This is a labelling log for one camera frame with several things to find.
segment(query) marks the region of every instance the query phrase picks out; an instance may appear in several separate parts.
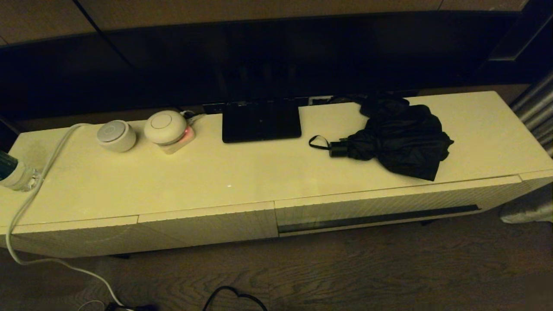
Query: umbrella strap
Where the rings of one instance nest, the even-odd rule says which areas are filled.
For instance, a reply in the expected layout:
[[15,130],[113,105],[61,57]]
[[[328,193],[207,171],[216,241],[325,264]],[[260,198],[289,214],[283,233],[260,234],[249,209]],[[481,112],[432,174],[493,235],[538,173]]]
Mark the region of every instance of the umbrella strap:
[[[318,145],[312,144],[312,142],[313,142],[314,140],[316,140],[317,137],[321,137],[322,139],[325,140],[325,142],[326,142],[326,147],[325,147],[325,146],[318,146]],[[313,148],[317,148],[317,149],[322,149],[322,150],[330,150],[330,144],[328,143],[328,141],[326,140],[326,138],[323,137],[323,136],[321,136],[321,135],[315,135],[315,136],[311,137],[311,139],[309,140],[309,146],[310,146],[310,147],[313,147]]]

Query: round white device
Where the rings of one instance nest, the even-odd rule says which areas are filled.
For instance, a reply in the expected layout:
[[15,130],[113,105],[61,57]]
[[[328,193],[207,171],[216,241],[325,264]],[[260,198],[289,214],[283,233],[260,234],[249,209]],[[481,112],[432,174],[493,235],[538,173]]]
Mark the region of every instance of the round white device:
[[144,125],[144,134],[153,143],[169,145],[184,136],[186,126],[186,119],[180,113],[165,110],[148,118]]
[[96,134],[98,144],[103,148],[125,152],[131,149],[137,141],[137,135],[129,123],[115,120],[104,124]]

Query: curtain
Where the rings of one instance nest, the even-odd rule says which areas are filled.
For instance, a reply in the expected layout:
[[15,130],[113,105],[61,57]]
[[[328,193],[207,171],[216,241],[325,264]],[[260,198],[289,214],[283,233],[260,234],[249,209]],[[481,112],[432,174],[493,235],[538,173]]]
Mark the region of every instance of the curtain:
[[[553,157],[553,71],[524,92],[511,109]],[[553,184],[504,205],[501,220],[507,223],[553,222]]]

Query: wooden floor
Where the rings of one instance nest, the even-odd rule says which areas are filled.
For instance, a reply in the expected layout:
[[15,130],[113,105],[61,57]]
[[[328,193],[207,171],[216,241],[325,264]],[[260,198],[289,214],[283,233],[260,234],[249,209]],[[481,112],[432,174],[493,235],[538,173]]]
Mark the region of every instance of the wooden floor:
[[[129,305],[201,310],[231,285],[277,310],[553,310],[550,223],[507,225],[482,214],[71,260]],[[56,264],[21,267],[0,251],[1,310],[71,310],[109,296],[97,280]],[[210,310],[260,310],[221,292]],[[88,305],[83,310],[101,310]]]

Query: black umbrella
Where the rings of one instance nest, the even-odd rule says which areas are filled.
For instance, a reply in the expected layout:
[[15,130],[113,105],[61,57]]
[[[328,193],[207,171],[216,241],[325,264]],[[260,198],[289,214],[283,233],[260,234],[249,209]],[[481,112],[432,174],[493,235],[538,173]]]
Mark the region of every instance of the black umbrella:
[[388,94],[358,97],[357,101],[361,102],[361,113],[370,117],[364,129],[339,142],[327,142],[327,147],[312,144],[317,135],[309,145],[329,150],[331,157],[376,157],[391,172],[434,181],[453,141],[430,109],[409,106],[408,100]]

